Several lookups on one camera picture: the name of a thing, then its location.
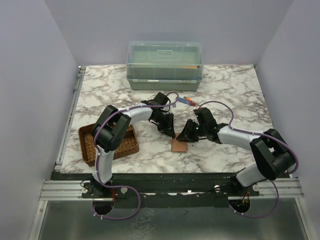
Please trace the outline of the tan leather card holder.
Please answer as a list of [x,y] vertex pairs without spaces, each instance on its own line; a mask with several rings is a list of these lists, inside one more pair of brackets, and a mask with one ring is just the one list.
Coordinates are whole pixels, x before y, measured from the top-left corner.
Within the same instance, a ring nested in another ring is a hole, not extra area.
[[188,145],[186,142],[178,141],[179,133],[175,134],[175,138],[171,139],[171,152],[173,153],[185,153],[188,151]]

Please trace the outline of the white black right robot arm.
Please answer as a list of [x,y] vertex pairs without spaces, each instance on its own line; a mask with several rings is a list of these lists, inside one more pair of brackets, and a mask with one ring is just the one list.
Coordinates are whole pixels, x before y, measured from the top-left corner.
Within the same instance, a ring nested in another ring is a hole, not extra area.
[[194,110],[197,122],[188,119],[177,141],[195,143],[201,137],[217,143],[240,147],[252,152],[255,163],[230,178],[230,191],[241,196],[248,186],[263,180],[273,181],[296,161],[279,132],[273,128],[265,132],[245,133],[231,129],[226,123],[218,124],[206,108]]

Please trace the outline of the aluminium extrusion rail left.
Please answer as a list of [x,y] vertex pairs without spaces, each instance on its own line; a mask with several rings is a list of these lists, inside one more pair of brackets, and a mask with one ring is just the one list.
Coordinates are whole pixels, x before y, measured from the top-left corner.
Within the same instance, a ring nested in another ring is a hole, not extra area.
[[81,180],[45,180],[40,191],[40,201],[91,201],[83,198]]

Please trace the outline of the blue red handled screwdriver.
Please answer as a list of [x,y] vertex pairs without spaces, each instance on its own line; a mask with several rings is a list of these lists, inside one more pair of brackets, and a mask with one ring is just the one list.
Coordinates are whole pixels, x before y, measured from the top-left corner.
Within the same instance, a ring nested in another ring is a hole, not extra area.
[[179,102],[179,103],[183,103],[185,105],[191,106],[190,103],[185,98],[177,97],[176,101]]

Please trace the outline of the orange grey small screwdriver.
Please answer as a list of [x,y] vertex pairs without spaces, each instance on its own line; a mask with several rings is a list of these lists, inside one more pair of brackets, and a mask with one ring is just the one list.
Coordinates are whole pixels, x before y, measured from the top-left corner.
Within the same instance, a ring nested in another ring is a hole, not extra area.
[[200,105],[196,102],[194,102],[192,99],[188,98],[188,97],[184,97],[189,103],[191,106],[194,106],[194,107],[200,107]]

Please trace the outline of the aluminium extrusion rail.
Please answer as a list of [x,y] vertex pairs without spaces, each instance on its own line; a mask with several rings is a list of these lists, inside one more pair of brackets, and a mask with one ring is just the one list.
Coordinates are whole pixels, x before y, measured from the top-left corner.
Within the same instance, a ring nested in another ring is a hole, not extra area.
[[91,201],[83,198],[81,180],[45,180],[40,191],[40,201]]
[[305,196],[300,180],[295,178],[278,178],[271,183],[271,181],[263,181],[257,183],[259,188],[259,197],[265,199],[272,199],[278,195],[282,199],[296,199]]

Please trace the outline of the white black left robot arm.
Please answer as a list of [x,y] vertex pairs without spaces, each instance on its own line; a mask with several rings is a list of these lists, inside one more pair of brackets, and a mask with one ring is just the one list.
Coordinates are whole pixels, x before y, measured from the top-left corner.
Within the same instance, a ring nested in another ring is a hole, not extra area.
[[167,95],[159,92],[151,100],[144,100],[127,108],[108,105],[92,128],[91,135],[96,149],[93,178],[97,181],[93,191],[101,198],[111,191],[108,183],[112,178],[112,164],[116,149],[123,142],[130,125],[148,121],[157,127],[158,132],[175,138],[174,115],[165,110],[175,105]]

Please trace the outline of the black metal base rail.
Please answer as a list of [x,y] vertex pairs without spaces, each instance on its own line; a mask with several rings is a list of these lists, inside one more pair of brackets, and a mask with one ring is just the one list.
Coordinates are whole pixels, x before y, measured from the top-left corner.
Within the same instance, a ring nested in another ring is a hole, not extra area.
[[117,208],[216,207],[227,208],[231,199],[259,196],[255,183],[237,187],[231,183],[232,173],[115,173],[109,186],[129,186],[115,191]]

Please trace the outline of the aluminium extrusion rail right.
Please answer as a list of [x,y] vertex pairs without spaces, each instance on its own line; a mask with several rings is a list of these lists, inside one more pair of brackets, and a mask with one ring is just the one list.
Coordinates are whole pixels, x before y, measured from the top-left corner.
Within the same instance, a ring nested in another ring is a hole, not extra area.
[[278,195],[282,199],[296,199],[305,196],[300,180],[295,178],[278,178],[271,183],[271,181],[263,181],[257,183],[259,188],[259,197],[265,199],[272,199]]

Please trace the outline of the clear green plastic storage box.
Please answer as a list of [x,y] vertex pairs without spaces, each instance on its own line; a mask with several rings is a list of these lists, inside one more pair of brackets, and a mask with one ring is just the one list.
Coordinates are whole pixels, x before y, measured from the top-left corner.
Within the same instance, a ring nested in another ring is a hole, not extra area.
[[132,41],[128,46],[126,79],[133,90],[196,91],[203,68],[198,42]]

